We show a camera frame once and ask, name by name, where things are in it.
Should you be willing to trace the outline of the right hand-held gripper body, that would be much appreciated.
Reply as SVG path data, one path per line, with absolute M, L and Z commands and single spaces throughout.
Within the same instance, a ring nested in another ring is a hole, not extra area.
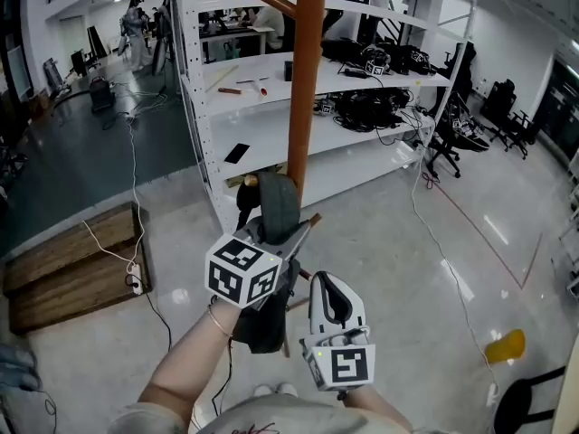
M 370 328 L 360 326 L 299 341 L 319 391 L 348 392 L 374 382 L 375 345 L 369 335 Z

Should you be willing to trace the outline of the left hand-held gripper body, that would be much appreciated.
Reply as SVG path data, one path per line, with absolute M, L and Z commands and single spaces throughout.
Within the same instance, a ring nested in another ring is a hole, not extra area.
M 290 261 L 276 256 L 275 246 L 225 233 L 205 254 L 204 287 L 240 309 L 260 309 L 288 281 Z

